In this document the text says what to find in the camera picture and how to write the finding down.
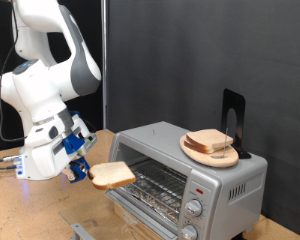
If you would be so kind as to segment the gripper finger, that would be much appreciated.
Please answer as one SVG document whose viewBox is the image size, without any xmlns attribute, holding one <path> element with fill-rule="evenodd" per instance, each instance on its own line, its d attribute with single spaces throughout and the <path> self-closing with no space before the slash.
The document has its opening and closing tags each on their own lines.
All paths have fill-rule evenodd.
<svg viewBox="0 0 300 240">
<path fill-rule="evenodd" d="M 68 169 L 68 168 L 64 168 L 62 170 L 62 173 L 68 178 L 68 180 L 70 182 L 74 181 L 75 180 L 75 176 L 74 176 L 74 173 L 71 169 Z"/>
</svg>

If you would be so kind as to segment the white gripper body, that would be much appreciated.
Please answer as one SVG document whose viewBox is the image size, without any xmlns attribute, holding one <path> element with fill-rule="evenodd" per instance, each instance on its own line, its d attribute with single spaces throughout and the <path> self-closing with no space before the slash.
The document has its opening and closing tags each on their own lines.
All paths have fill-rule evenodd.
<svg viewBox="0 0 300 240">
<path fill-rule="evenodd" d="M 71 169 L 75 179 L 83 179 L 89 165 L 85 155 L 97 142 L 90 125 L 79 114 L 55 115 L 54 118 L 31 129 L 31 160 L 36 171 L 32 179 L 50 179 L 64 168 Z"/>
</svg>

